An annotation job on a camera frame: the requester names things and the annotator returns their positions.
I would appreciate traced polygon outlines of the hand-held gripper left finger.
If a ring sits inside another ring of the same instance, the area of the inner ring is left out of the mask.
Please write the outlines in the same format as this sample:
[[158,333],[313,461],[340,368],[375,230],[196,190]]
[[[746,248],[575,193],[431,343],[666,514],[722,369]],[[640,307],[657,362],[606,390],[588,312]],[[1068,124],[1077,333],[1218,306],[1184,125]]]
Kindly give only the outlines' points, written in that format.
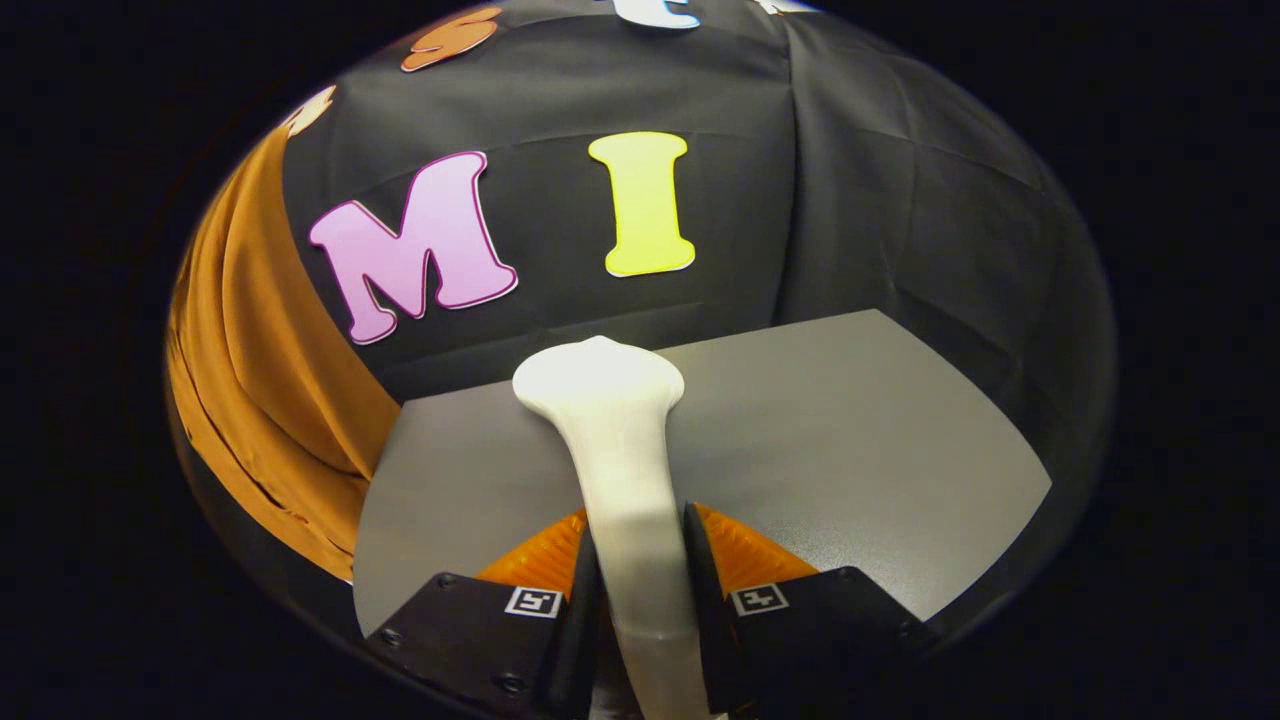
[[467,719],[585,719],[602,601],[595,544],[577,510],[479,577],[435,574],[365,647]]

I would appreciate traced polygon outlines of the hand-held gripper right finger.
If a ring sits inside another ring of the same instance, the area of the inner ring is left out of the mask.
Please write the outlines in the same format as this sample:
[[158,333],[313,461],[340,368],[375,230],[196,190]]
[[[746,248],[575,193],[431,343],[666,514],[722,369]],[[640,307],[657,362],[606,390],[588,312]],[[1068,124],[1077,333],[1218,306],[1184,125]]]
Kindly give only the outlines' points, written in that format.
[[703,676],[728,716],[850,716],[940,633],[854,566],[818,570],[704,503],[684,507]]

